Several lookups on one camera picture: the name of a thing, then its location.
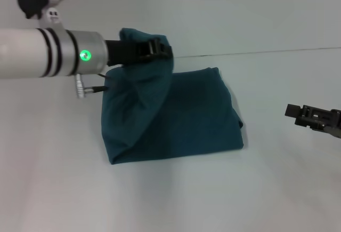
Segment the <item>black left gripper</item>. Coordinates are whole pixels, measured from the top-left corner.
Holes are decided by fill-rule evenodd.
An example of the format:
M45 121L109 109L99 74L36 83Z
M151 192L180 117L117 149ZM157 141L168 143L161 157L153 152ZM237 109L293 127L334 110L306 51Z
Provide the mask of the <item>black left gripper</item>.
M107 66L133 65L160 57L165 59L174 57L172 47L162 44L157 38L145 42L106 40L105 43L108 50Z

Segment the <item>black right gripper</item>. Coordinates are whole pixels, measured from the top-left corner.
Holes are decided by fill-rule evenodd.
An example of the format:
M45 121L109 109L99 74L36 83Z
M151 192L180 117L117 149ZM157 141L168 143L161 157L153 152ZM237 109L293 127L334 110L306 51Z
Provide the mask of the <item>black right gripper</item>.
M294 117L296 125L340 138L340 110L287 104L285 116Z

